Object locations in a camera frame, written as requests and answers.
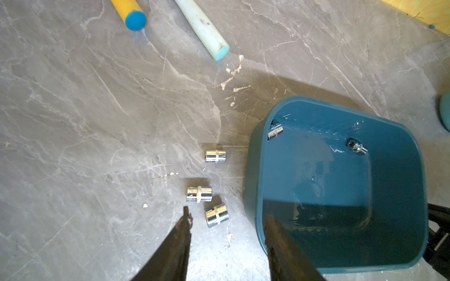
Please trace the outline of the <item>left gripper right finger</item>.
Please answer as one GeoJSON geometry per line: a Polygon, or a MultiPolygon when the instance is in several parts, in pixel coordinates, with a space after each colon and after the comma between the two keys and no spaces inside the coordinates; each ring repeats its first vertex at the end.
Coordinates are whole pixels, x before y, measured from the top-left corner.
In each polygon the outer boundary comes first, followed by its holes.
{"type": "Polygon", "coordinates": [[[323,281],[289,231],[273,216],[264,226],[268,263],[272,281],[323,281]]]}

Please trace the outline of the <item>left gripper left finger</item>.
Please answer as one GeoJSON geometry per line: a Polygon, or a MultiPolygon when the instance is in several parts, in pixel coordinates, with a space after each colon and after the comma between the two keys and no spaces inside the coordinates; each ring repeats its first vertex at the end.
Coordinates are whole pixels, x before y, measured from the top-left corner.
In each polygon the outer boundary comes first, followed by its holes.
{"type": "Polygon", "coordinates": [[[185,281],[191,247],[192,223],[192,215],[189,208],[185,206],[181,218],[133,280],[185,281]]]}

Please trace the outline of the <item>chrome socket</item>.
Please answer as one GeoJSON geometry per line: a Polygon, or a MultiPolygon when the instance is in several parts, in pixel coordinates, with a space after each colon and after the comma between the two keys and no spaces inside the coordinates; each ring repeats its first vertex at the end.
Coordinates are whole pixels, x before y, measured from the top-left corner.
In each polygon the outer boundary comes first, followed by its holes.
{"type": "Polygon", "coordinates": [[[226,161],[226,151],[207,150],[205,152],[206,163],[222,163],[226,161]]]}
{"type": "Polygon", "coordinates": [[[211,202],[213,199],[213,190],[211,187],[188,187],[186,190],[187,202],[211,202]]]}
{"type": "Polygon", "coordinates": [[[368,150],[364,147],[363,144],[361,144],[358,140],[350,138],[346,146],[353,152],[357,153],[358,155],[366,155],[368,153],[368,150]]]}
{"type": "Polygon", "coordinates": [[[281,134],[283,132],[283,127],[280,123],[273,121],[270,124],[269,130],[268,130],[268,138],[267,140],[271,140],[277,136],[279,136],[279,134],[281,134]]]}
{"type": "Polygon", "coordinates": [[[207,226],[209,228],[218,226],[229,219],[229,212],[224,203],[214,206],[205,212],[207,226]]]}

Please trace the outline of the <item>teal storage box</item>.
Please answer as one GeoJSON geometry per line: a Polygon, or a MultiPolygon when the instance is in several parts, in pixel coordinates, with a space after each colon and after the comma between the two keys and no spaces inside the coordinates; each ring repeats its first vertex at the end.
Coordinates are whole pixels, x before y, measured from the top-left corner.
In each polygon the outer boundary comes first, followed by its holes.
{"type": "Polygon", "coordinates": [[[323,274],[409,268],[428,240],[423,157],[411,131],[306,97],[278,103],[255,127],[244,208],[262,249],[273,216],[323,274]],[[284,130],[267,140],[273,121],[284,130]],[[368,153],[351,151],[350,138],[368,153]]]}

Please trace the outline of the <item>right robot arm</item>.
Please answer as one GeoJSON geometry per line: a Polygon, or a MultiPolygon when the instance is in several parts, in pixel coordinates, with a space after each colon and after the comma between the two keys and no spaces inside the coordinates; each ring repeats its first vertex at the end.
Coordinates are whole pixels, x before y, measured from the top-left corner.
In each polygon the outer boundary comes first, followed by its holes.
{"type": "Polygon", "coordinates": [[[428,218],[438,224],[438,230],[429,228],[424,260],[440,275],[450,279],[450,209],[428,203],[428,218]]]}

